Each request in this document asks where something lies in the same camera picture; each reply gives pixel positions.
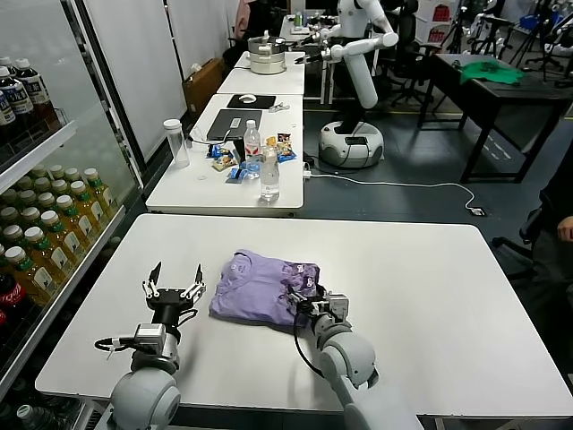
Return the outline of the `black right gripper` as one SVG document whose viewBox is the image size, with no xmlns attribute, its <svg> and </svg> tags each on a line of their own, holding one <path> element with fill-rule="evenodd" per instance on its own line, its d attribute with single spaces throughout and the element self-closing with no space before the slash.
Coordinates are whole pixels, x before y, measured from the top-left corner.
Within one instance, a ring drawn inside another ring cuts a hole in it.
<svg viewBox="0 0 573 430">
<path fill-rule="evenodd" d="M 292 291 L 287 295 L 287 302 L 290 309 L 295 309 L 296 314 L 303 314 L 306 317 L 316 317 L 326 313 L 326 301 L 308 299 L 299 292 Z"/>
</svg>

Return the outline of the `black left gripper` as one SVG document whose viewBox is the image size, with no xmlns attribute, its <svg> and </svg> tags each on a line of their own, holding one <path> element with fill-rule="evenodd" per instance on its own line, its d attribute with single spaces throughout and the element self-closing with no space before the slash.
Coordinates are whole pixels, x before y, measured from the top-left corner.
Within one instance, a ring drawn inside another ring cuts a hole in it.
<svg viewBox="0 0 573 430">
<path fill-rule="evenodd" d="M 183 317 L 193 318 L 198 311 L 194 302 L 206 291 L 201 264 L 198 264 L 193 284 L 183 289 L 158 289 L 161 262 L 151 270 L 149 277 L 142 282 L 147 306 L 153 312 L 152 323 L 180 323 Z"/>
</svg>

